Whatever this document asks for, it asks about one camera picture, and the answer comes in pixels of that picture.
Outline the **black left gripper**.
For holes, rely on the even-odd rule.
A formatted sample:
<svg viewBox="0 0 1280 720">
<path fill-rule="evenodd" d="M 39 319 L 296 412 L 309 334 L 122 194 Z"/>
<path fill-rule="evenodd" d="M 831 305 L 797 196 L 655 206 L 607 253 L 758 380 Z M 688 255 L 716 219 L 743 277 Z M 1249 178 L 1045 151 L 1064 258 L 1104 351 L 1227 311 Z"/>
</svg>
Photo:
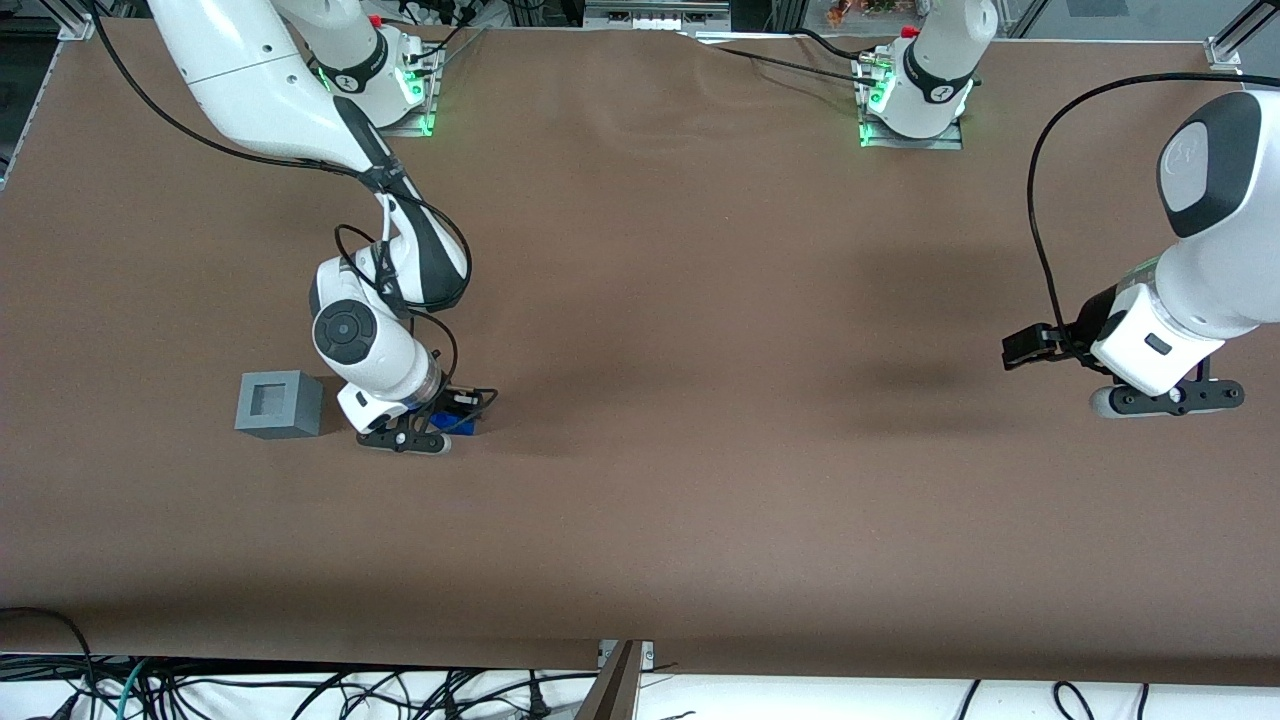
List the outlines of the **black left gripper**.
<svg viewBox="0 0 1280 720">
<path fill-rule="evenodd" d="M 1004 370 L 1011 372 L 1036 363 L 1056 363 L 1061 351 L 1079 351 L 1093 359 L 1092 346 L 1105 333 L 1117 295 L 1117 287 L 1088 299 L 1068 328 L 1041 323 L 1039 331 L 1019 331 L 1004 338 Z"/>
</svg>

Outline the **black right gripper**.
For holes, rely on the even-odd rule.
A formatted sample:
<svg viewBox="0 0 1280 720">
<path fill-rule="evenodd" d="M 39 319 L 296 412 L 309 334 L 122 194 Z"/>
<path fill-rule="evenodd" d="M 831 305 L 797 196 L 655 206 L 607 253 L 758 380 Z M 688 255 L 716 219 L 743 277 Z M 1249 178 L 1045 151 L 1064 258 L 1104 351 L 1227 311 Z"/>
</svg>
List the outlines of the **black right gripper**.
<svg viewBox="0 0 1280 720">
<path fill-rule="evenodd" d="M 493 388 L 447 386 L 430 404 L 410 414 L 413 427 L 438 433 L 449 427 L 466 427 L 471 413 L 483 413 L 493 402 Z"/>
</svg>

